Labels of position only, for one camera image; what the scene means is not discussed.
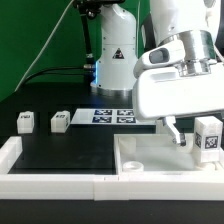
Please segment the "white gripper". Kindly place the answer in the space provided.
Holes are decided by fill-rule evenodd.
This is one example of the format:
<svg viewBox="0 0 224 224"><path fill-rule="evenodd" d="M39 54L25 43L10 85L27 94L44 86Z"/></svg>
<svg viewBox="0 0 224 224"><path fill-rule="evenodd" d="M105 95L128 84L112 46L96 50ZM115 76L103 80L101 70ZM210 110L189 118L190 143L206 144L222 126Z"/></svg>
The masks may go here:
<svg viewBox="0 0 224 224"><path fill-rule="evenodd" d="M175 127L175 117L224 111L224 65L212 65L207 75L185 77L180 77L174 67L147 70L137 79L132 94L139 121L165 117L163 126L173 143L185 146L185 134Z"/></svg>

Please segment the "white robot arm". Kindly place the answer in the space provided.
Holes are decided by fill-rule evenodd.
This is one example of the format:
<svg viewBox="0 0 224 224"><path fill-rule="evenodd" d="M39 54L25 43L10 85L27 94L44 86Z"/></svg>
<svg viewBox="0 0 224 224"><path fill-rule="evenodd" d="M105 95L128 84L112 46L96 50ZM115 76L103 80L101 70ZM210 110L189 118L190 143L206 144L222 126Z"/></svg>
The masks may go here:
<svg viewBox="0 0 224 224"><path fill-rule="evenodd" d="M105 95L132 96L140 121L160 119L176 144L185 136L178 117L224 110L224 61L217 49L224 26L224 0L149 0L144 27L149 50L137 56L135 17L120 7L125 0L75 0L82 22L101 18L102 53L93 65L91 88Z"/></svg>

